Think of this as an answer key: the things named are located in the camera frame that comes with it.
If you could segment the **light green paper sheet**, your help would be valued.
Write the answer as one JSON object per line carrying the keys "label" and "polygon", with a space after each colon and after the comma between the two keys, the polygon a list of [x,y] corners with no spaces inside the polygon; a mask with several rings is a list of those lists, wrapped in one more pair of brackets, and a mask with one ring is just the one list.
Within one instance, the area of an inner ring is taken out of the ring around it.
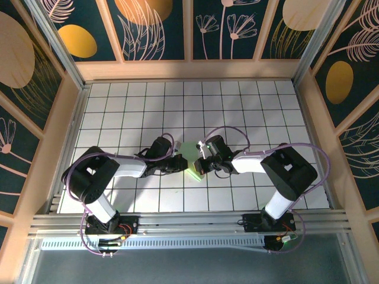
{"label": "light green paper sheet", "polygon": [[203,175],[198,173],[195,169],[194,163],[201,157],[199,149],[197,149],[197,142],[188,141],[181,144],[178,154],[182,154],[188,162],[188,168],[185,172],[194,178],[196,181],[200,182],[203,179]]}

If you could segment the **wide aluminium frame rail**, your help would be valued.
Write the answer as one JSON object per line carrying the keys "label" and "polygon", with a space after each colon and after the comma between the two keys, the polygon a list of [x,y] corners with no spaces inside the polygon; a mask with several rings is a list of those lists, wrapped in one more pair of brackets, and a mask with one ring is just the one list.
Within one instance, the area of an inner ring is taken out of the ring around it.
{"label": "wide aluminium frame rail", "polygon": [[[291,211],[297,234],[350,233],[351,225],[342,209],[301,209]],[[138,237],[199,237],[229,236],[245,233],[237,222],[243,211],[123,213],[138,216]],[[82,214],[35,215],[27,234],[28,238],[76,237],[80,232]]]}

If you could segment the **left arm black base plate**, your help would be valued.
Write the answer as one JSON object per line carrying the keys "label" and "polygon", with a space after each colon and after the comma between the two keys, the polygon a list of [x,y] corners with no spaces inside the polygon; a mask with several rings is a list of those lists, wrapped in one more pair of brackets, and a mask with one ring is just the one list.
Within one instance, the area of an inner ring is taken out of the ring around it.
{"label": "left arm black base plate", "polygon": [[116,215],[107,223],[101,222],[95,216],[86,218],[85,234],[87,235],[100,235],[100,234],[124,234],[125,230],[130,234],[137,234],[139,226],[138,216],[123,216]]}

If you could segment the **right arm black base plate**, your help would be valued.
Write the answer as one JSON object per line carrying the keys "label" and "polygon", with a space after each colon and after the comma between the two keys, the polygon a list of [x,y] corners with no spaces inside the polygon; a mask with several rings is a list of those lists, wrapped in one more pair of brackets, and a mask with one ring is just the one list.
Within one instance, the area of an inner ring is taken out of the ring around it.
{"label": "right arm black base plate", "polygon": [[246,233],[282,232],[289,229],[296,230],[294,215],[285,213],[280,219],[272,219],[266,213],[243,214],[242,219],[237,222],[244,228]]}

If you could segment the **aluminium side rail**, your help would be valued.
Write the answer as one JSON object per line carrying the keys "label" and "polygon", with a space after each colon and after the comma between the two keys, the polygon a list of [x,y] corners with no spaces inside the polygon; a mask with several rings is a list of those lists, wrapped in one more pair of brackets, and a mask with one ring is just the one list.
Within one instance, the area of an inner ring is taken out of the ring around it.
{"label": "aluminium side rail", "polygon": [[[332,162],[336,137],[318,87],[313,81],[303,82],[299,87],[295,87],[295,91],[310,143],[322,149],[328,155],[329,161]],[[305,199],[311,209],[341,209],[342,206],[335,192],[332,170],[320,186],[305,194]]]}
{"label": "aluminium side rail", "polygon": [[88,96],[91,90],[91,84],[86,84],[78,93],[78,97],[73,108],[65,140],[57,160],[56,170],[54,172],[52,184],[44,206],[40,209],[41,213],[51,213],[54,196],[63,190],[61,177],[65,170],[71,165],[73,151],[76,145],[79,128],[87,104]]}

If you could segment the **aluminium corner post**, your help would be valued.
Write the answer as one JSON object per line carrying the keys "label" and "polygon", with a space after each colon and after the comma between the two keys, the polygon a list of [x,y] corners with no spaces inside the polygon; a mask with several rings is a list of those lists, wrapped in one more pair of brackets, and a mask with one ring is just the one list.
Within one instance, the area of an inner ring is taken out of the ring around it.
{"label": "aluminium corner post", "polygon": [[300,86],[305,74],[314,60],[317,52],[320,50],[330,31],[333,28],[335,21],[345,6],[346,0],[330,0],[329,5],[323,14],[319,26],[315,29],[305,51],[300,59],[300,62],[294,72],[292,83],[295,90]]}
{"label": "aluminium corner post", "polygon": [[63,40],[60,38],[60,35],[47,15],[46,10],[43,7],[43,4],[40,0],[23,0],[28,7],[31,14],[35,17],[38,25],[43,31],[43,34],[47,37],[51,43],[53,50],[56,52],[59,60],[63,63],[66,71],[73,79],[75,85],[79,90],[83,90],[85,87],[85,80],[79,72],[79,69],[76,67],[72,56],[68,52]]}

